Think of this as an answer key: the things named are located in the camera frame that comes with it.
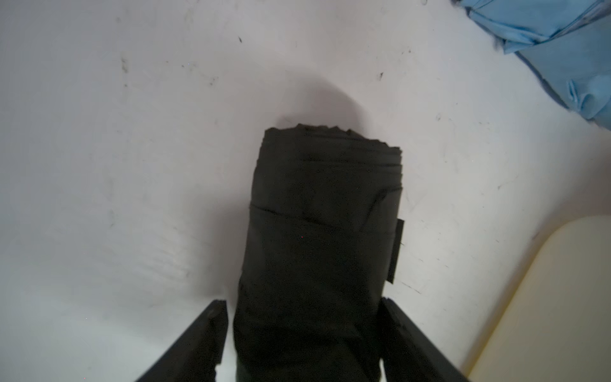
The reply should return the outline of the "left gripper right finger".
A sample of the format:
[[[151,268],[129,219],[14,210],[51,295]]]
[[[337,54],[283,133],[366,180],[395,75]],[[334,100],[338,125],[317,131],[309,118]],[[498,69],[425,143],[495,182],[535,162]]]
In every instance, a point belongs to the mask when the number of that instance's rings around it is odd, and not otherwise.
[[[391,299],[380,301],[378,329],[386,380],[469,381]]]

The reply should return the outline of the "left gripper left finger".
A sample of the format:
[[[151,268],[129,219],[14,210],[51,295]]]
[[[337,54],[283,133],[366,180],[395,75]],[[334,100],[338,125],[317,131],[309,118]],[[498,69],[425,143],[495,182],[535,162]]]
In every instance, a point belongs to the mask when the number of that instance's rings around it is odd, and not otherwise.
[[[227,332],[227,302],[214,300],[138,382],[216,380]]]

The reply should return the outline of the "black umbrella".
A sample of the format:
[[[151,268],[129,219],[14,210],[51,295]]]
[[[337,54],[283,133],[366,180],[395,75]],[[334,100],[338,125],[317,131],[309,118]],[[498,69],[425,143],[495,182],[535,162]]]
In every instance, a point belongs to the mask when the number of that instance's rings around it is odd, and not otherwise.
[[[380,379],[401,160],[336,127],[265,132],[233,320],[237,380]]]

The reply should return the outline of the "blue umbrella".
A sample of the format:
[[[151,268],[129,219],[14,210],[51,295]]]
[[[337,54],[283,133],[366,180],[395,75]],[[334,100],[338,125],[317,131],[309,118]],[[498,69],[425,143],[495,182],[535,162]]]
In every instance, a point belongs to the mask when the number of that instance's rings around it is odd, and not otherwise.
[[[608,1],[458,1],[562,107],[610,128]]]

